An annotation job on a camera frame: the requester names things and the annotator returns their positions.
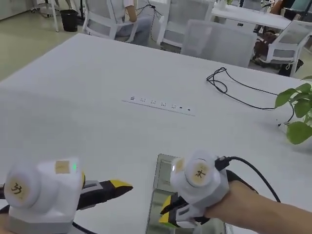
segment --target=electrical outlet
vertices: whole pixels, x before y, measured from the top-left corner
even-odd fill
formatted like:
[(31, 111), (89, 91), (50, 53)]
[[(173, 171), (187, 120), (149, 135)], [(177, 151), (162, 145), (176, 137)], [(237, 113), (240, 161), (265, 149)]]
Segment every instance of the electrical outlet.
[(151, 98), (130, 96), (129, 98), (126, 98), (122, 101), (157, 108), (165, 111), (176, 112), (184, 115), (195, 116), (193, 109), (191, 109), (190, 107), (185, 107), (183, 105), (172, 104), (164, 101), (156, 101), (155, 99)]

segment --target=person's arm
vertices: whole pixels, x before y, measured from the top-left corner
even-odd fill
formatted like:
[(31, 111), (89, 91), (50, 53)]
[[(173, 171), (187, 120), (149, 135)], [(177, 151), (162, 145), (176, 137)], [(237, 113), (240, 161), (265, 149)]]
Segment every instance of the person's arm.
[(275, 14), (275, 15), (280, 14), (281, 8), (282, 8), (282, 1), (283, 0), (280, 0), (274, 4), (274, 6), (271, 8), (271, 11), (270, 11), (271, 14)]
[(7, 217), (7, 214), (0, 214), (0, 234), (13, 234), (12, 232), (9, 232), (4, 228)]
[(135, 7), (134, 0), (123, 0), (123, 5), (125, 6), (128, 12), (129, 21), (136, 22), (137, 14), (136, 14), (136, 7)]
[(131, 22), (136, 22), (137, 14), (136, 14), (135, 6), (127, 6), (126, 9), (127, 9), (128, 15), (129, 15), (129, 20)]
[(260, 234), (312, 234), (312, 213), (267, 199), (238, 181), (205, 216)]

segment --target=gray pants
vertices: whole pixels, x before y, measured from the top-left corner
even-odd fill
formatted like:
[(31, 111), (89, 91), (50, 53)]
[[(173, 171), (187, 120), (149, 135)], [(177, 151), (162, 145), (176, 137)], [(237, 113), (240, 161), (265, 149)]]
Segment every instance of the gray pants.
[[(132, 44), (147, 46), (150, 37), (150, 30), (152, 26), (152, 18), (149, 16), (142, 16), (137, 18), (138, 26), (135, 38)], [(123, 26), (116, 34), (118, 37), (130, 36), (133, 25)]]

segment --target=white desk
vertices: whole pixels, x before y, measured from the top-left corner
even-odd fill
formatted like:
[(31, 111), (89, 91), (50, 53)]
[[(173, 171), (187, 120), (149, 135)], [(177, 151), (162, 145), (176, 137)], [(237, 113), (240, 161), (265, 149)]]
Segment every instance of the white desk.
[[(220, 94), (206, 77), (221, 66), (239, 81), (271, 92), (302, 83), (114, 40), (74, 36), (0, 83), (0, 181), (18, 159), (79, 156), (87, 179), (119, 178), (134, 189), (78, 212), (76, 221), (98, 233), (144, 234), (157, 155), (187, 156), (207, 149), (247, 159), (283, 202), (312, 211), (312, 156), (294, 151), (276, 126), (277, 119), (287, 120), (290, 107), (261, 111)], [(224, 74), (218, 78), (226, 82), (229, 94), (254, 105), (274, 104), (270, 95), (229, 82)], [(131, 95), (189, 106), (195, 117), (122, 102)], [(233, 162), (230, 169), (262, 195), (273, 197), (244, 164)]]
[(278, 29), (285, 29), (291, 22), (289, 19), (279, 15), (253, 11), (232, 5), (227, 5), (225, 10), (220, 10), (217, 7), (214, 7), (212, 15)]

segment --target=human hand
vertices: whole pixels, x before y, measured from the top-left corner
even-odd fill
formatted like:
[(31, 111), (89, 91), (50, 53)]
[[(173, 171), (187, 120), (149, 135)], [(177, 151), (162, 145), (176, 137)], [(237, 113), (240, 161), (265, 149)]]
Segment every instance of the human hand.
[(8, 218), (7, 214), (0, 214), (0, 234), (13, 234), (5, 229), (5, 223)]
[(212, 207), (207, 208), (205, 217), (218, 218), (223, 222), (250, 229), (256, 213), (271, 200), (257, 194), (239, 181), (230, 183), (230, 191)]

